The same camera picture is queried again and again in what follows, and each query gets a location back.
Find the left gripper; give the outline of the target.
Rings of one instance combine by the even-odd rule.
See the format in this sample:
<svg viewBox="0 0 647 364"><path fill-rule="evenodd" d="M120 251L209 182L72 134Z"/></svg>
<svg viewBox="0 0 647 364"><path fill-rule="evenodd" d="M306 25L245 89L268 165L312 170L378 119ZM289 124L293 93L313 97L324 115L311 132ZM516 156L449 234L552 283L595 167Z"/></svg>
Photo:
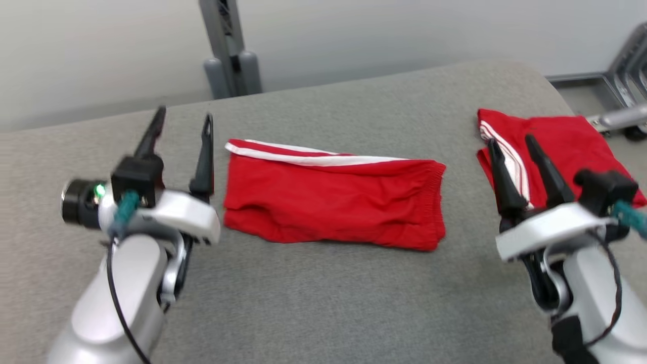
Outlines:
<svg viewBox="0 0 647 364"><path fill-rule="evenodd" d="M134 156L144 158L153 155L155 145L162 133L166 118L166 106L159 106L144 131ZM220 219L210 204L214 193L213 168L213 117L207 114L201 132L201 148L196 173L190 181L190 194L164 190L155 207L139 209L139 215L168 226L174 230L200 238L210 244L220 241Z"/></svg>

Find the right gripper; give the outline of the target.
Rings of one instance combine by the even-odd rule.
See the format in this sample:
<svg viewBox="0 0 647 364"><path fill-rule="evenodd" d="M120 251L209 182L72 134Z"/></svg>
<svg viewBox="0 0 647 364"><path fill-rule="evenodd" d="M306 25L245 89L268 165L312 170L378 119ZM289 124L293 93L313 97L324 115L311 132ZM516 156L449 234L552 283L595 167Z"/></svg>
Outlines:
<svg viewBox="0 0 647 364"><path fill-rule="evenodd" d="M574 254L580 249L597 246L598 238L604 238L610 226L618 224L617 219L598 217L580 203L572 203L575 194L535 136L527 134L525 144L540 172L547 194L545 206L553 209L497 235L495 244L501 260L511 262L537 251L546 256ZM487 148L499 216L517 220L523 215L528 202L516 189L499 143L490 139Z"/></svg>

